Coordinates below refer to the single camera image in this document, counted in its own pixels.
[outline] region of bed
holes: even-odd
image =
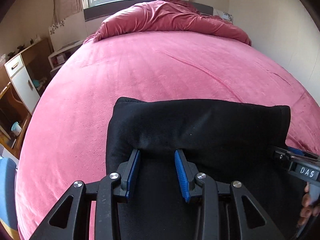
[[[71,183],[106,175],[108,122],[122,96],[288,105],[292,119],[287,145],[320,152],[319,106],[284,68],[252,48],[241,29],[203,17],[179,1],[153,3],[165,8],[165,14],[156,15],[151,7],[149,15],[144,10],[150,4],[144,3],[106,19],[41,97],[17,176],[16,210],[23,239],[30,238]]]

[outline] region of label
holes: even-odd
[[[317,180],[319,176],[319,171],[309,168],[307,166],[302,166],[300,164],[297,165],[295,172],[313,180]]]

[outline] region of cabinet door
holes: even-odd
[[[32,113],[40,99],[40,96],[25,67],[19,70],[19,72],[12,78],[12,83],[27,109]]]

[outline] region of pink bedsheet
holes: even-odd
[[[289,105],[287,144],[320,152],[317,103],[286,70],[244,43],[186,31],[90,41],[49,84],[26,133],[16,190],[25,240],[75,180],[105,176],[108,122],[122,96]]]

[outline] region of hand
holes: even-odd
[[[307,223],[308,218],[312,216],[318,216],[320,213],[320,204],[315,206],[314,208],[311,205],[311,197],[308,194],[310,190],[310,183],[307,182],[306,187],[304,188],[304,192],[306,193],[302,198],[302,206],[300,212],[300,219],[298,221],[298,226],[303,226],[305,223]]]

